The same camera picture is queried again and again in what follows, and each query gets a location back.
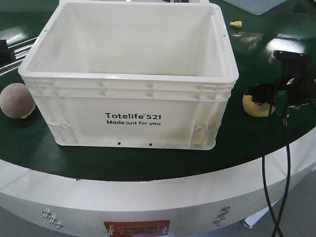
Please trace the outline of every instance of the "white plastic tote box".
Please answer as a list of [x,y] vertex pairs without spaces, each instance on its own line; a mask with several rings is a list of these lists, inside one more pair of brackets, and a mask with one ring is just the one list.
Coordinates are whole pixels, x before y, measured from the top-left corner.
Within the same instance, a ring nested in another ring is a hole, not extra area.
[[66,0],[19,68],[56,142],[209,150],[238,78],[219,6]]

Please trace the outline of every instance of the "metal bolt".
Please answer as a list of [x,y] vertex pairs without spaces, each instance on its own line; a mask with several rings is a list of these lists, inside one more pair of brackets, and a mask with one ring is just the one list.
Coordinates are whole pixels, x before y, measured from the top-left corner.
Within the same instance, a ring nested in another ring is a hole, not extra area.
[[109,233],[109,236],[110,236],[110,237],[112,237],[115,232],[116,232],[116,231],[113,230],[113,229],[109,229],[109,230],[108,230],[108,233]]
[[49,223],[50,223],[50,224],[54,224],[55,221],[58,221],[58,220],[56,219],[56,215],[53,214],[53,215],[49,218]]
[[162,228],[162,233],[164,235],[167,235],[169,233],[169,228],[168,227]]
[[60,230],[60,228],[64,227],[62,224],[61,224],[61,221],[58,221],[56,225],[56,229]]
[[51,215],[51,213],[49,213],[49,208],[46,208],[46,210],[45,210],[45,211],[42,211],[42,213],[43,213],[43,217],[44,217],[44,218],[47,218],[48,216]]
[[221,221],[214,221],[213,222],[216,226],[220,226],[221,225]]
[[220,215],[217,216],[217,218],[220,218],[221,220],[225,220],[225,213],[221,213]]
[[222,210],[225,214],[227,214],[227,213],[230,213],[230,211],[229,211],[230,208],[231,208],[230,206],[225,206],[225,207],[222,208],[221,210]]

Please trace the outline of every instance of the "fuzzy ball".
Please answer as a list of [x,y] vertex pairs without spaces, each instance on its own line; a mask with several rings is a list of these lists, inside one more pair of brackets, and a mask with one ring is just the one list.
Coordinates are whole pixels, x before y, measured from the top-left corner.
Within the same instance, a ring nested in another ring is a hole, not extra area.
[[24,119],[32,113],[35,106],[35,101],[24,84],[12,83],[0,94],[0,108],[10,118]]

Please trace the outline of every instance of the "black clamp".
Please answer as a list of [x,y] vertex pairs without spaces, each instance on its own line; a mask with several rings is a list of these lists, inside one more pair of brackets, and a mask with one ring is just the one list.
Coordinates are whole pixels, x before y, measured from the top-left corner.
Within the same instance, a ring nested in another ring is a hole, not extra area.
[[316,66],[306,71],[306,66],[311,60],[307,54],[274,51],[269,62],[282,64],[283,75],[271,83],[249,86],[245,95],[251,95],[253,102],[270,104],[278,91],[286,90],[290,107],[315,103]]
[[5,39],[0,39],[0,67],[15,62],[14,50],[9,50]]

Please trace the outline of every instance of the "small yellow nozzle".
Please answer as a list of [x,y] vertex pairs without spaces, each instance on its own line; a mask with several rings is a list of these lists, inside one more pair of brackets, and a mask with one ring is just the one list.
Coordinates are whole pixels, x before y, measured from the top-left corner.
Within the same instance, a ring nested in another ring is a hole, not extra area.
[[241,28],[242,27],[242,21],[234,21],[230,23],[231,26],[234,26],[236,28]]

